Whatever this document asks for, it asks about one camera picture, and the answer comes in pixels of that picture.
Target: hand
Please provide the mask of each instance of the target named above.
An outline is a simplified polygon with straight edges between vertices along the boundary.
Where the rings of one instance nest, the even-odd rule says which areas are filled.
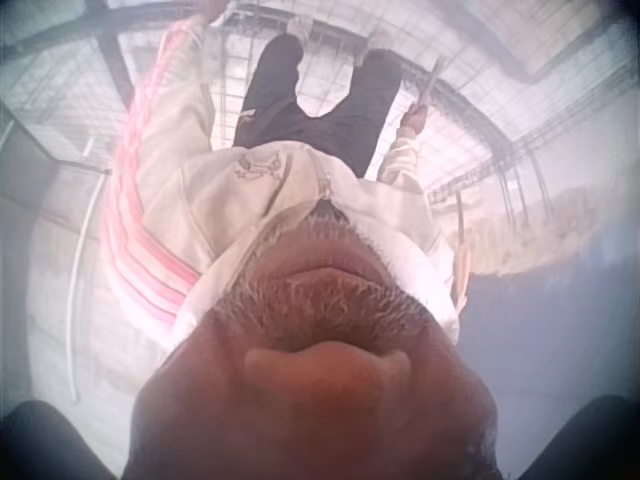
[[[427,114],[429,110],[426,105],[418,105],[416,103],[411,104],[407,113],[404,114],[402,120],[400,120],[401,127],[409,127],[416,135],[419,135],[424,130],[424,126],[427,124]]]

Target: white jacket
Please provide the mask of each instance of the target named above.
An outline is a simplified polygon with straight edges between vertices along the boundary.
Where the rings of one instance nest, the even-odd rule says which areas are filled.
[[[214,109],[199,77],[205,27],[196,16],[168,32],[115,158],[104,250],[129,318],[175,345],[233,282],[264,228],[297,224],[323,198],[455,343],[454,254],[416,178],[415,133],[398,131],[377,182],[299,142],[211,151]]]

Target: wire mesh fence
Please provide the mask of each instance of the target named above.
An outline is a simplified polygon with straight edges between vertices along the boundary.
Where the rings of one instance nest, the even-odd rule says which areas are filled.
[[[637,82],[633,32],[598,2],[564,7],[564,2],[537,0],[518,6],[501,0],[449,3],[455,5],[437,0],[431,2],[434,8],[413,1],[234,3],[210,28],[206,44],[205,79],[217,110],[213,148],[231,145],[260,53],[294,14],[316,20],[298,85],[299,104],[312,116],[329,112],[347,94],[354,57],[367,35],[384,29],[394,38],[405,80],[368,178],[375,178],[402,114],[435,59],[448,57],[421,136],[419,174],[434,203],[508,169]],[[192,10],[141,0],[7,5],[1,15],[7,27],[2,30],[2,101],[52,157],[108,165],[126,116],[127,85],[135,86],[151,69],[169,22]]]

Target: black pants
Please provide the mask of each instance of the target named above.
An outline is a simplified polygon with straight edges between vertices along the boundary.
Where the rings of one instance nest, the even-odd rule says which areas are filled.
[[[296,100],[303,54],[300,41],[288,34],[266,46],[244,100],[234,146],[295,140],[341,159],[362,178],[400,89],[400,63],[388,50],[371,50],[354,70],[347,97],[333,111],[312,118]]]

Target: pink stripe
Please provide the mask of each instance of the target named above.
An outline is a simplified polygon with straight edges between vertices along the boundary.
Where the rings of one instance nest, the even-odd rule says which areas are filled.
[[[184,21],[172,28],[171,38],[167,37],[165,52],[131,105],[122,141],[116,150],[114,176],[104,223],[105,256],[109,267],[121,279],[123,291],[150,317],[169,326],[175,322],[175,315],[186,297],[161,282],[141,265],[130,254],[128,244],[129,238],[137,241],[166,270],[166,274],[176,276],[184,282],[185,291],[190,290],[197,282],[198,273],[176,258],[142,226],[143,208],[135,184],[142,133],[148,124],[159,83],[187,35],[180,30],[187,25],[188,21]],[[168,308],[162,309],[158,304],[164,304]]]

